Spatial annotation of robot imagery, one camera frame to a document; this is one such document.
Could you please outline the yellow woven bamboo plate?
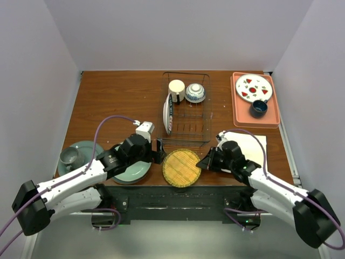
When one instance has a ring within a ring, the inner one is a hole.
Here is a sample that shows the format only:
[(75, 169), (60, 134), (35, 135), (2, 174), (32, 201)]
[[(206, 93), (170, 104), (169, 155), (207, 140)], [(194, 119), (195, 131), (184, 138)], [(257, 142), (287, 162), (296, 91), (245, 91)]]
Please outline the yellow woven bamboo plate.
[(201, 175), (196, 166), (199, 156), (189, 149), (177, 149), (164, 159), (162, 173), (166, 182), (173, 187), (185, 188), (193, 185)]

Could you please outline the white plate teal lettered rim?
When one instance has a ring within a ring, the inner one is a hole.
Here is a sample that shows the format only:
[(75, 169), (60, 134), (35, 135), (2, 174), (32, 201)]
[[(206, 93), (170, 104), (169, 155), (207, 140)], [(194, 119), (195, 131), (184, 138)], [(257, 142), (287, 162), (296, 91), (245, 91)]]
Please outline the white plate teal lettered rim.
[(167, 135), (171, 134), (173, 128), (174, 102), (172, 99), (172, 94), (169, 93), (163, 104), (163, 126)]

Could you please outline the cream ceramic mug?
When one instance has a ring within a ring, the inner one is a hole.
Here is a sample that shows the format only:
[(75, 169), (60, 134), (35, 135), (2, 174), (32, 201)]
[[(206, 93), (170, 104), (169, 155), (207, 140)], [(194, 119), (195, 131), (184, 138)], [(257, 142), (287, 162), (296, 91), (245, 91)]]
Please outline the cream ceramic mug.
[(178, 105), (185, 96), (185, 84), (179, 79), (172, 80), (168, 85), (168, 92), (172, 96), (172, 101)]

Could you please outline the blue floral white bowl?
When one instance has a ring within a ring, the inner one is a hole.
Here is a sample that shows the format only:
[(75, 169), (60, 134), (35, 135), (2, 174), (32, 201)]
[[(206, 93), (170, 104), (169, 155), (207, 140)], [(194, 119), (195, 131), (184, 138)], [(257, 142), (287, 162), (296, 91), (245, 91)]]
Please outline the blue floral white bowl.
[(201, 84), (192, 83), (185, 89), (185, 99), (191, 103), (201, 103), (205, 97), (205, 88)]

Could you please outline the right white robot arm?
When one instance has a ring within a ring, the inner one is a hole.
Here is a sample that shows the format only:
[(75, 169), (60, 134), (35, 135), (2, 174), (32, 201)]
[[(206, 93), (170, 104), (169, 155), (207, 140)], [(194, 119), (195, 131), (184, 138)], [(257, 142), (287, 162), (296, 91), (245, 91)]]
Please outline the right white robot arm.
[(253, 193), (240, 198), (241, 208), (246, 212), (257, 208), (282, 219), (312, 248), (324, 244), (336, 231), (344, 237), (340, 221), (321, 191), (309, 192), (278, 179), (261, 165), (246, 159), (235, 141), (211, 147), (196, 166), (231, 173), (237, 181), (253, 188)]

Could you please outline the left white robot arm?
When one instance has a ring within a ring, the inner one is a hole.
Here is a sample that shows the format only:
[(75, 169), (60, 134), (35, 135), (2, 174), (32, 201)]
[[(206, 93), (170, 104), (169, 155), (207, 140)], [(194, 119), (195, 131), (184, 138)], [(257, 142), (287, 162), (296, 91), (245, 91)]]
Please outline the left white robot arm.
[(137, 162), (161, 164), (166, 157), (161, 140), (156, 150), (151, 142), (139, 134), (132, 134), (121, 144), (114, 145), (82, 166), (59, 178), (34, 184), (23, 183), (12, 204), (15, 218), (25, 236), (46, 228), (60, 216), (79, 210), (110, 209), (111, 197), (102, 182), (125, 172)]

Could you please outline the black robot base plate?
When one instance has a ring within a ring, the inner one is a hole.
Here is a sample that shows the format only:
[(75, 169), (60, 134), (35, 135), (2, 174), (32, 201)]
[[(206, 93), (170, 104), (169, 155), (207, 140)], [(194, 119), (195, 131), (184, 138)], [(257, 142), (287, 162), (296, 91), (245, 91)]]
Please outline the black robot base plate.
[(253, 189), (244, 186), (104, 186), (100, 191), (105, 201), (101, 208), (113, 208), (120, 213), (105, 212), (93, 216), (92, 223), (108, 226), (133, 221), (220, 221), (237, 220), (250, 230), (261, 224), (261, 214), (250, 201)]

